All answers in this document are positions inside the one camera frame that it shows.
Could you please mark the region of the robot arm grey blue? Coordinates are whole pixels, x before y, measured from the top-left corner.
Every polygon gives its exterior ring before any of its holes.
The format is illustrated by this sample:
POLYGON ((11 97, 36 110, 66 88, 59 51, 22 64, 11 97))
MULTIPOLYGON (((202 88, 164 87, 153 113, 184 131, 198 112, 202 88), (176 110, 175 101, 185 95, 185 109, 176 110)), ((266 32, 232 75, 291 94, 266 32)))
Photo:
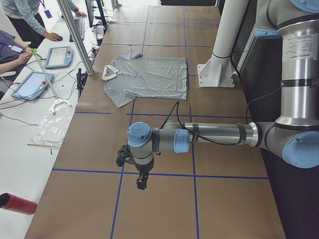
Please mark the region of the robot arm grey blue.
POLYGON ((190 61, 187 72, 186 103, 174 106, 168 100, 138 98, 128 130, 129 162, 139 170, 137 187, 144 190, 154 155, 162 155, 169 165, 174 159, 192 158, 193 173, 181 170, 153 175, 152 181, 166 179, 171 186, 177 179, 193 179, 195 189, 207 187, 208 180, 230 183, 266 183, 272 178, 266 169, 256 175, 236 175, 241 162, 261 165, 254 153, 258 146, 273 149, 275 158, 282 151, 296 156, 291 170, 318 169, 319 134, 306 125, 299 131, 284 130, 267 119, 247 123, 247 108, 241 87, 233 82, 231 54, 237 32, 245 18, 219 16, 211 6, 152 7, 143 48, 146 60, 174 60, 174 52, 190 61))

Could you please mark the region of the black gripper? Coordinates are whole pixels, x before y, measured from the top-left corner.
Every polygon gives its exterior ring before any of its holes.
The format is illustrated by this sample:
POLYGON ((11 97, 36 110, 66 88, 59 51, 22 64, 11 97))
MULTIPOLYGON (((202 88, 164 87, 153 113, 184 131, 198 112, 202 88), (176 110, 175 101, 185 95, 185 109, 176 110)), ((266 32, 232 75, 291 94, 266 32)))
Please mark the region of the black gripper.
POLYGON ((140 165, 136 164, 135 168, 139 171, 139 177, 137 178, 137 188, 144 190, 147 188, 147 180, 149 172, 153 169, 154 162, 149 162, 148 164, 140 165))

